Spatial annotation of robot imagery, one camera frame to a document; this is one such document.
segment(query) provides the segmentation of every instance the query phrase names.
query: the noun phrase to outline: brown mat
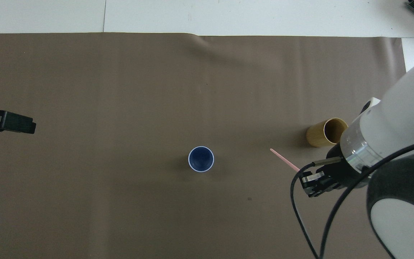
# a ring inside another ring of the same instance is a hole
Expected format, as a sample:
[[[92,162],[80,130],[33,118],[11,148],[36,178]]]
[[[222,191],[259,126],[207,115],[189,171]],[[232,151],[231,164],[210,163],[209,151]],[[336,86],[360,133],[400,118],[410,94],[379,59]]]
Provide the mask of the brown mat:
[[[0,258],[310,258],[289,200],[304,139],[352,121],[405,73],[401,40],[189,34],[0,35]],[[215,164],[196,173],[189,151]],[[388,258],[365,191],[341,207],[327,258]],[[296,201],[319,247],[341,191]]]

